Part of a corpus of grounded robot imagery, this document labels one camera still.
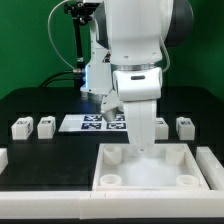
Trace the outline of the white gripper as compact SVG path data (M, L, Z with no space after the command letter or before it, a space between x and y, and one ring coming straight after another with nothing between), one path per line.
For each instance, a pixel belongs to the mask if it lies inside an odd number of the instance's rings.
M131 147L137 151L149 151L155 143L162 70L114 71L113 78L117 92L112 90L103 97L100 113L106 122L112 122L117 110L124 110Z

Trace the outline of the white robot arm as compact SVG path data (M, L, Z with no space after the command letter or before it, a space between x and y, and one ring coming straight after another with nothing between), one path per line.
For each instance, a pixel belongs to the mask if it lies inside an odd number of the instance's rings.
M124 111L128 139L135 150L155 142L159 62L167 49L190 33L194 16L189 0L81 0L90 24L91 60L85 68L84 97L99 100L111 122Z

